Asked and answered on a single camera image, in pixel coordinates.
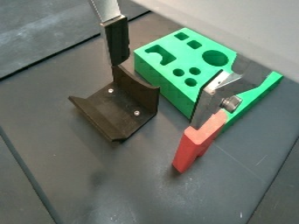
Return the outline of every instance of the red block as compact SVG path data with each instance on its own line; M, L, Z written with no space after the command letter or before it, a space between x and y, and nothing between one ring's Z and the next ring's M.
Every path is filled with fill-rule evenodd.
M173 160L173 166L179 172L185 172L191 167L195 158L203 156L215 137L221 133L227 119L227 114L221 109L202 125L201 129L190 126L185 130L181 145Z

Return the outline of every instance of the square hole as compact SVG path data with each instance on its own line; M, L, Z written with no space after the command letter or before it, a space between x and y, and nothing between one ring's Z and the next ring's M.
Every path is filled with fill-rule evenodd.
M186 40L190 36L183 32L179 32L174 35L179 40Z
M195 50L199 47L202 47L202 43L199 43L197 40L193 40L191 42L187 43L187 45Z

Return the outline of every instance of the green base plate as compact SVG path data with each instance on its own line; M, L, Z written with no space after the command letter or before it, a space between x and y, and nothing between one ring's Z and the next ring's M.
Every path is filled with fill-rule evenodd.
M223 69L229 73L237 52L198 32L183 28L135 50L135 70L191 118L201 87ZM273 72L259 87L238 95L243 100L229 114L225 129L239 119L254 104L274 89L283 75Z

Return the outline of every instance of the black bracket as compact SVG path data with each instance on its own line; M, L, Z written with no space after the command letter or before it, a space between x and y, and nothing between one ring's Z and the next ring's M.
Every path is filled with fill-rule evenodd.
M87 99L70 100L110 141L122 141L157 115L161 88L143 83L122 67L112 67L114 81Z

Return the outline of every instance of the circular hole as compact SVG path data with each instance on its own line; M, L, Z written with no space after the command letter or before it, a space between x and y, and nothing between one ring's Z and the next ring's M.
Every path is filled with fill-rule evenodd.
M190 69L190 72L191 72L191 74L201 74L202 73L202 70L198 68L198 67L193 67L191 69Z
M186 81L185 81L186 85L190 86L190 87L195 87L197 84L198 84L198 81L193 78L189 78Z
M182 69L174 69L173 70L173 74L175 75L175 76L183 76L185 75L185 71L182 70Z
M229 56L219 51L207 51L202 57L205 61L215 67L223 67L230 62Z

